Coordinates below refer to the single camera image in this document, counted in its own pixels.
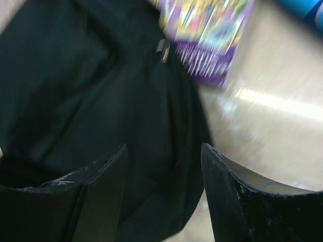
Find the purple 52-storey treehouse book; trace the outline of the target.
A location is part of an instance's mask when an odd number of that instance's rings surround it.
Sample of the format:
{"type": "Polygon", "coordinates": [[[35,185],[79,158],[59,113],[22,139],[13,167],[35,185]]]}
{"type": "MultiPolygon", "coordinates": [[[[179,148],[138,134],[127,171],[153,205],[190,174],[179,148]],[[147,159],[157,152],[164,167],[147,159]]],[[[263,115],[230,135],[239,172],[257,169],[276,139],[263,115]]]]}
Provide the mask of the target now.
{"type": "Polygon", "coordinates": [[[194,81],[221,88],[254,1],[153,1],[159,23],[194,81]]]}

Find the black backpack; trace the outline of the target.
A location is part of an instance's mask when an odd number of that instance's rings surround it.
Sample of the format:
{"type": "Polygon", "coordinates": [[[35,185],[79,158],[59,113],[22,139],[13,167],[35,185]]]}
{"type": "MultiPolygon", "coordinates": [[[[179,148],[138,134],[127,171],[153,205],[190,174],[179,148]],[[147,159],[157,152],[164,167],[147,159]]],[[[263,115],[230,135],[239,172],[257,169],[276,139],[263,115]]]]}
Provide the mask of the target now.
{"type": "Polygon", "coordinates": [[[197,88],[148,1],[22,1],[1,33],[1,164],[45,183],[121,145],[114,241],[163,241],[202,195],[197,88]]]}

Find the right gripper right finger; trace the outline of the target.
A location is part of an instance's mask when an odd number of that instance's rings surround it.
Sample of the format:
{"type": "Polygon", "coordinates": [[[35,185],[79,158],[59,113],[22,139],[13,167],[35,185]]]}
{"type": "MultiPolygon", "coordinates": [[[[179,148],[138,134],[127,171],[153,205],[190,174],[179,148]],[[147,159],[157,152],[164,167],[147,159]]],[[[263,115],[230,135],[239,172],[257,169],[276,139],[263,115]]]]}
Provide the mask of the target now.
{"type": "Polygon", "coordinates": [[[201,147],[215,241],[322,241],[322,192],[264,177],[201,147]]]}

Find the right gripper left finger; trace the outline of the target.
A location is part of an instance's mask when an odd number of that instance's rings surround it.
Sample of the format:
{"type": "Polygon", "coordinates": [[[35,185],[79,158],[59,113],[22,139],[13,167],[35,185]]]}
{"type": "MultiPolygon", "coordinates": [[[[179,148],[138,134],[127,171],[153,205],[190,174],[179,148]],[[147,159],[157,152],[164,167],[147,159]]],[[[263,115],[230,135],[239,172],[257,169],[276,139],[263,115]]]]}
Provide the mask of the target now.
{"type": "Polygon", "coordinates": [[[1,164],[1,241],[114,241],[127,173],[127,146],[38,183],[1,164]]]}

